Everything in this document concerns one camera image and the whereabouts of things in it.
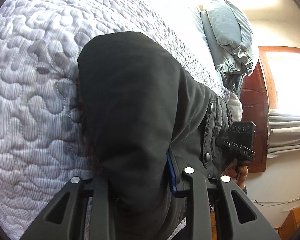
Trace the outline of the person's right hand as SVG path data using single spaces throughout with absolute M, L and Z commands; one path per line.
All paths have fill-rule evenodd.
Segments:
M 245 180 L 248 176 L 248 167 L 239 165 L 233 168 L 233 163 L 230 163 L 223 171 L 223 176 L 229 176 L 242 190 L 245 189 Z

